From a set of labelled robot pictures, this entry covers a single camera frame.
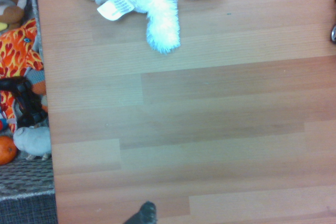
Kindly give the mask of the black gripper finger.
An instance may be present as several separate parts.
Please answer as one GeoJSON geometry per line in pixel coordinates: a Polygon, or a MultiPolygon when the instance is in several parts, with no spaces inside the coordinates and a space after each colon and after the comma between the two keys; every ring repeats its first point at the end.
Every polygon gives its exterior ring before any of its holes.
{"type": "Polygon", "coordinates": [[[157,224],[157,220],[156,205],[151,201],[147,201],[124,224],[157,224]]]}

